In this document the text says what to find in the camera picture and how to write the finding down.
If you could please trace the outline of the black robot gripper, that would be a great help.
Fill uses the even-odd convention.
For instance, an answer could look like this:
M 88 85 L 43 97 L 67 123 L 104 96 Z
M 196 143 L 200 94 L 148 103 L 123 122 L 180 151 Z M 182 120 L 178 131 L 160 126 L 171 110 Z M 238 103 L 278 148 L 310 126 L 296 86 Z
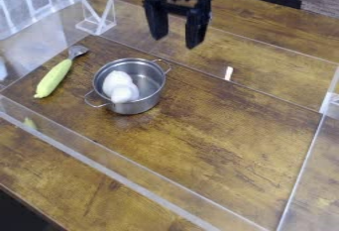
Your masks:
M 211 2 L 212 0 L 196 0 L 194 8 L 188 9 L 186 23 L 186 45 L 188 49 L 204 42 L 212 17 Z M 160 40 L 168 34 L 167 6 L 168 0 L 143 0 L 150 32 L 155 40 Z

